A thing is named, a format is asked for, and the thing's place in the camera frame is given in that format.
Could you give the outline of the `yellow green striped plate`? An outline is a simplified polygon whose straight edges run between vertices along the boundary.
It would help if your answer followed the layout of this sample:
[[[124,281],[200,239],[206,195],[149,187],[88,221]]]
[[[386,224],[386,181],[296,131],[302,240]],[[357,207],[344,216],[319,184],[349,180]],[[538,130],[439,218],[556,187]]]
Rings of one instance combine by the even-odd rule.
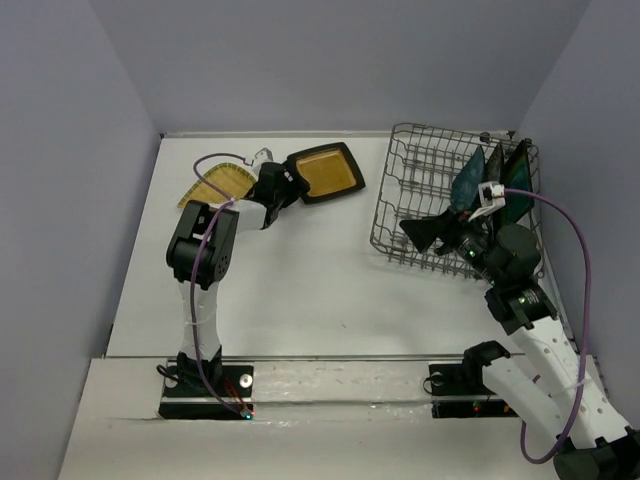
[[[231,162],[216,164],[204,174],[204,178],[235,199],[243,198],[257,182],[257,176],[253,172]],[[197,180],[178,202],[177,207],[182,209],[191,200],[222,204],[226,197],[202,180]]]

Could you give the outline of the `teal square plate black rim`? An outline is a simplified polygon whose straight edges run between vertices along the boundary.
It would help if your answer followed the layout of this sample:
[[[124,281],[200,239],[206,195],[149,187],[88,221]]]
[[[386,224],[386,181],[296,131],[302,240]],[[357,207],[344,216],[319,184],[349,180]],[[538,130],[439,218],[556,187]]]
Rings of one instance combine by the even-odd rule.
[[[501,181],[506,189],[532,191],[529,146],[522,140],[504,164]],[[504,224],[517,223],[534,206],[534,200],[526,195],[508,194],[506,206],[502,210]]]

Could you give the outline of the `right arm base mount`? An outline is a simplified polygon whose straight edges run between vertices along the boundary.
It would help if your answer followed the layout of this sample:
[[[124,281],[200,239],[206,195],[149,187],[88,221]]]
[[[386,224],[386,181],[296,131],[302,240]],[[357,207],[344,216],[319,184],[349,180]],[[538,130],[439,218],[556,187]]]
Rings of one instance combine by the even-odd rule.
[[[431,398],[434,419],[517,416],[503,399],[469,377],[461,363],[430,364],[422,386]]]

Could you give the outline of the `black floral square plate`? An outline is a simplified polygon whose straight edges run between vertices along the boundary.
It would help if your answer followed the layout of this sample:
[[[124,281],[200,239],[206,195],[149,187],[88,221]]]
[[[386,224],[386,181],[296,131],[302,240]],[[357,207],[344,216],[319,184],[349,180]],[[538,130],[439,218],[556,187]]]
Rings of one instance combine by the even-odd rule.
[[[486,160],[483,180],[485,182],[499,182],[503,166],[504,150],[502,144],[498,143]]]

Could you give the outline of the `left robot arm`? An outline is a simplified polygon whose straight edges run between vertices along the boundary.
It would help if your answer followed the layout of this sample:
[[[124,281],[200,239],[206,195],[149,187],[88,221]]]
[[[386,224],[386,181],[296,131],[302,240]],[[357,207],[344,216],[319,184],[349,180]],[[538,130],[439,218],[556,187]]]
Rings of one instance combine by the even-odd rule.
[[[223,376],[222,346],[216,325],[217,297],[236,237],[269,228],[281,210],[310,190],[295,163],[265,162],[244,197],[198,179],[224,202],[213,206],[191,200],[185,205],[166,252],[166,263],[183,298],[185,333],[178,353],[178,379],[201,395],[215,394]]]

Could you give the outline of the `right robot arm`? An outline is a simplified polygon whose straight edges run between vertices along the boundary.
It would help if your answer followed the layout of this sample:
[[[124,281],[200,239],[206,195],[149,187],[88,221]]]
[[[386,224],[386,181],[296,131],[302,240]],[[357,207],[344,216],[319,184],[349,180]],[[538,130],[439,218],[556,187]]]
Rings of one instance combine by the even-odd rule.
[[[575,352],[539,285],[535,234],[519,224],[491,233],[482,221],[450,210],[399,225],[418,251],[439,241],[438,254],[458,254],[489,282],[488,309],[539,377],[529,378],[500,343],[491,341],[465,351],[462,384],[473,392],[497,394],[525,428],[548,436],[553,445],[539,460],[552,462],[559,478],[638,478],[639,432],[587,372],[585,357]]]

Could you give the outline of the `amber square plate black rim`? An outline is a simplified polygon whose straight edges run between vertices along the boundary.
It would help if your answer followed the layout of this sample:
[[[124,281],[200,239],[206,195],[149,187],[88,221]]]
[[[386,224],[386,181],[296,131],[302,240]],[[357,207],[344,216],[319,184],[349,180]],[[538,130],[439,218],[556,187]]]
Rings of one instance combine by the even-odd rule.
[[[335,200],[366,187],[359,165],[344,142],[305,149],[287,159],[296,161],[298,171],[310,184],[309,192],[301,197],[306,205]]]

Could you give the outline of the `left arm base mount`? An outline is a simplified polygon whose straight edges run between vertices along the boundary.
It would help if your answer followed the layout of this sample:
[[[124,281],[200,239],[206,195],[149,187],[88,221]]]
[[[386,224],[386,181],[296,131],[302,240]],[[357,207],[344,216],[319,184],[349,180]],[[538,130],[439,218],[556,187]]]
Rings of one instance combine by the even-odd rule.
[[[165,420],[250,421],[254,418],[254,366],[226,363],[220,358],[202,363],[209,387],[195,361],[180,354],[156,366],[162,377],[158,415]]]

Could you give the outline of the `dark teal blue plate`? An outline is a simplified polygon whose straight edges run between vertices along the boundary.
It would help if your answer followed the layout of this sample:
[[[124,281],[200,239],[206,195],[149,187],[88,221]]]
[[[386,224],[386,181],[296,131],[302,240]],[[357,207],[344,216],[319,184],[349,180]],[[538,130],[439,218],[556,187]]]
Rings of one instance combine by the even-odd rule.
[[[452,182],[450,200],[455,211],[468,211],[474,205],[484,170],[484,149],[478,146]]]

